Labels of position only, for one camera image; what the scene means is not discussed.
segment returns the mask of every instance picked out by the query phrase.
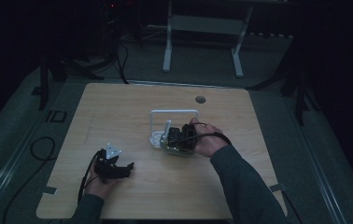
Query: white bracket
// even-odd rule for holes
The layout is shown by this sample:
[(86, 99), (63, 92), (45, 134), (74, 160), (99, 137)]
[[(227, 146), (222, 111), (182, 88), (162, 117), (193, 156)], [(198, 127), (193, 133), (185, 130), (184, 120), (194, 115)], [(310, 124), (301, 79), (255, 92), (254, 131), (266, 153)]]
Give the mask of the white bracket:
[(154, 147), (160, 147), (162, 136), (168, 135), (168, 130), (171, 127), (171, 120), (167, 120), (163, 132), (153, 132), (153, 115), (156, 113), (193, 113), (196, 118), (199, 118), (199, 112), (195, 109), (177, 109), (177, 110), (152, 110), (149, 115), (150, 138), (149, 141)]

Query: dark background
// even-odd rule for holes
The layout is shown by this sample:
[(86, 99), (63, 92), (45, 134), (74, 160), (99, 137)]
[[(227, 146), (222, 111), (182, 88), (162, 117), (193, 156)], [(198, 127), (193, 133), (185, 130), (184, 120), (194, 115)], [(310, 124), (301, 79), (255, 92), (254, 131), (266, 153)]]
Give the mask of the dark background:
[[(291, 3), (255, 4), (248, 30), (299, 41), (292, 55), (308, 64), (309, 86), (353, 168), (353, 1)], [(0, 1), (0, 110), (45, 52), (84, 58), (90, 50), (111, 50), (93, 44), (104, 34), (98, 6), (92, 0)], [(166, 8), (166, 1), (141, 0), (141, 25), (166, 24)]]

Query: gray sleeve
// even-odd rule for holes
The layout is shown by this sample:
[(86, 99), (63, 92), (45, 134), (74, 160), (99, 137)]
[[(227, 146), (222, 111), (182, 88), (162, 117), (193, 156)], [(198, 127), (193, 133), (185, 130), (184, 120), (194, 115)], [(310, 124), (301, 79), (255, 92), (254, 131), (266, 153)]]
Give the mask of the gray sleeve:
[(218, 150), (211, 163), (219, 175), (234, 223), (288, 223), (261, 176), (233, 146)]
[(99, 223), (104, 200), (93, 194), (84, 194), (78, 204), (75, 214), (67, 220), (67, 224)]

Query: person's right hand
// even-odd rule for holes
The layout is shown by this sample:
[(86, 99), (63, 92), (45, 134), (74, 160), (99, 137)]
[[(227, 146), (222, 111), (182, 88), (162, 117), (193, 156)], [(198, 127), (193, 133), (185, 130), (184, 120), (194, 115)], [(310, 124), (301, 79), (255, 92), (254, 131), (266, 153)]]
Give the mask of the person's right hand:
[[(197, 118), (191, 119), (191, 125), (194, 125), (197, 134), (202, 133), (223, 133), (221, 129), (211, 125), (202, 124)], [(212, 155), (220, 148), (227, 146), (228, 144), (221, 138), (216, 136), (204, 136), (198, 139), (196, 148), (194, 149), (198, 154), (211, 158)]]

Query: gray carpet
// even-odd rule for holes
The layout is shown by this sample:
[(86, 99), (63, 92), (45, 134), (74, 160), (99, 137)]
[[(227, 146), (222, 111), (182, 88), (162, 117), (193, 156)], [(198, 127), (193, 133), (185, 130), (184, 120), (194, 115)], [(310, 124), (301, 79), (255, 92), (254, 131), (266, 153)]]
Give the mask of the gray carpet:
[[(209, 48), (201, 43), (187, 42), (186, 37), (183, 41), (177, 40), (173, 48), (171, 71), (164, 73), (162, 71), (164, 44), (159, 41), (162, 40), (162, 34), (156, 36), (158, 39), (146, 39), (143, 48), (129, 41), (128, 36), (124, 38), (123, 43), (128, 48), (124, 72), (131, 82), (150, 81), (244, 88), (271, 76), (290, 42), (289, 39), (280, 37), (264, 39), (261, 36), (248, 36), (240, 53), (245, 76), (237, 78), (234, 75), (230, 49), (225, 45)], [(121, 59), (126, 55), (125, 52), (125, 49), (120, 48)], [(96, 73), (106, 78), (104, 82), (121, 83), (119, 74), (113, 66)], [(22, 82), (0, 114), (0, 171), (10, 154), (19, 148), (23, 150), (18, 169), (0, 198), (0, 223), (10, 199), (42, 164), (32, 157), (30, 144), (40, 137), (50, 136), (55, 141), (56, 155), (84, 87), (92, 82), (77, 74), (69, 75), (70, 78), (65, 83), (50, 81), (50, 102), (44, 111), (39, 112), (37, 111), (39, 98), (31, 95), (34, 86), (38, 85), (38, 70), (34, 71)], [(307, 144), (302, 136), (302, 133), (306, 134), (344, 212), (346, 223), (353, 223), (353, 173), (332, 129), (322, 113), (312, 108), (304, 112), (304, 127), (297, 125), (290, 112), (294, 109), (295, 99), (281, 97), (278, 92), (281, 84), (278, 82), (261, 91), (250, 92), (278, 181), (287, 187), (286, 193), (303, 223), (332, 223), (327, 204), (324, 203), (318, 182), (313, 175), (306, 150)], [(46, 122), (50, 110), (66, 112), (65, 122)], [(35, 144), (35, 151), (44, 158), (51, 147), (50, 141), (45, 139)], [(22, 189), (9, 207), (7, 223), (51, 221), (37, 218), (35, 210), (53, 164), (54, 161), (48, 162)], [(288, 220), (298, 223), (291, 207), (288, 204), (287, 206)]]

